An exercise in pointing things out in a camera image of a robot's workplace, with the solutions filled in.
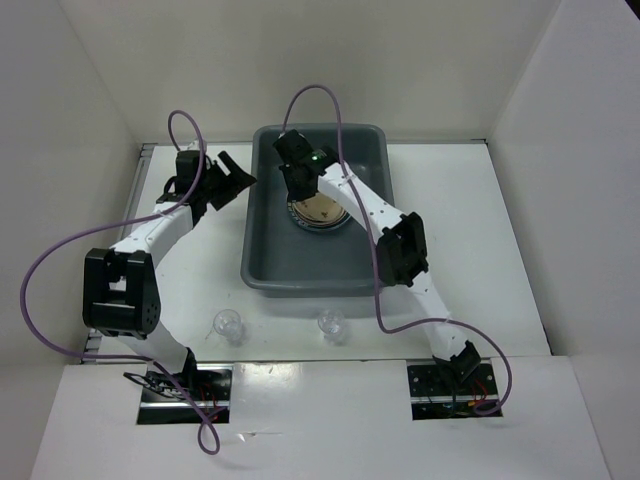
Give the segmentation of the clear plastic cup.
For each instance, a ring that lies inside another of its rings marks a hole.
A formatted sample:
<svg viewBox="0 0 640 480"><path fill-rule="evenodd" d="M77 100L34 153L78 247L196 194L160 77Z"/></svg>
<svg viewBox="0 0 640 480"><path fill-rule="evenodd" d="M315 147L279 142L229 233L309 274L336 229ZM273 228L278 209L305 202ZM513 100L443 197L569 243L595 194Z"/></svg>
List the clear plastic cup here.
<svg viewBox="0 0 640 480"><path fill-rule="evenodd" d="M224 309L215 315L208 336L217 336L232 346L240 346L247 341L248 324L237 311Z"/></svg>
<svg viewBox="0 0 640 480"><path fill-rule="evenodd" d="M317 325L324 340L333 345L343 345L348 336L343 313L337 309L325 309L317 318Z"/></svg>

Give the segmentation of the white plate green red rim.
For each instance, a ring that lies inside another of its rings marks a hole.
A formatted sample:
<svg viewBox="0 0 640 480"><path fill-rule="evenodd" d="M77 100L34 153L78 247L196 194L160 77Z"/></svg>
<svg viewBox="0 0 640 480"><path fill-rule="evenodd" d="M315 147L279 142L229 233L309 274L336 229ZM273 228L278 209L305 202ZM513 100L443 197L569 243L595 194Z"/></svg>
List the white plate green red rim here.
<svg viewBox="0 0 640 480"><path fill-rule="evenodd" d="M301 219L299 219L295 213L293 212L292 207L290 206L290 204L293 201L288 201L287 202L287 211L292 219L292 221L294 222L294 224L300 228L302 228L303 230L306 231L310 231L310 232L325 232L325 231L332 231L332 230L336 230L338 228L340 228L341 226L343 226L344 224L346 224L349 220L350 220L350 215L348 214L348 217L343 219L341 222L328 226L328 227L316 227L316 226L312 226L310 224L305 223L304 221L302 221Z"/></svg>

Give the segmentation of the cream plate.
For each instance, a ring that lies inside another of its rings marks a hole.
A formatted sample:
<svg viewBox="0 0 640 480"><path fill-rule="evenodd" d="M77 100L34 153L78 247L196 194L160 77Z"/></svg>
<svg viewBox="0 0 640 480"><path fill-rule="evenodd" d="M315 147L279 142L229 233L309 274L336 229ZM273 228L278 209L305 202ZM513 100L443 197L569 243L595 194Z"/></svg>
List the cream plate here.
<svg viewBox="0 0 640 480"><path fill-rule="evenodd" d="M316 227L328 227L348 217L343 207L321 193L306 200L293 201L290 206L299 219Z"/></svg>

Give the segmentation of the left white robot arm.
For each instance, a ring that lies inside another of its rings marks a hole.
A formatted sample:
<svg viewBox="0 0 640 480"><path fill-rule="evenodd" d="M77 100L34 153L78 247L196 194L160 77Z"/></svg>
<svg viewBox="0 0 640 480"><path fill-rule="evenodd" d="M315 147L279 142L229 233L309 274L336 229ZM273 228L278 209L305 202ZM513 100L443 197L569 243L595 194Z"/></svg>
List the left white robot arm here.
<svg viewBox="0 0 640 480"><path fill-rule="evenodd" d="M185 400L208 383L209 376L198 369L192 350L162 324L155 269L209 207L220 210L256 179L225 151L217 160L198 150L180 151L175 164L176 173L165 183L151 220L112 247L94 248L86 255L83 321L150 363L142 386Z"/></svg>

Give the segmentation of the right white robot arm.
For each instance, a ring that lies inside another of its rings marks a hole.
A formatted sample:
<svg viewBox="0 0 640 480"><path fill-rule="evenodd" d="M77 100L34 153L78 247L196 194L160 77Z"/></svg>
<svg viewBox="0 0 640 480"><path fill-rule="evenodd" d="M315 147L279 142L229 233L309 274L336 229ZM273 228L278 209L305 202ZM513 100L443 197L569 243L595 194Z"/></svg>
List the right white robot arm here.
<svg viewBox="0 0 640 480"><path fill-rule="evenodd" d="M366 232L372 252L374 306L380 330L392 335L424 328L439 382L450 393L460 393L474 379L480 355L462 329L454 324L435 286L427 259L424 223L415 212L406 214L368 187L328 146L315 149L298 131L280 134L274 148L281 158L289 197L310 199L320 193L335 201ZM427 315L398 327L382 320L381 288L402 287Z"/></svg>

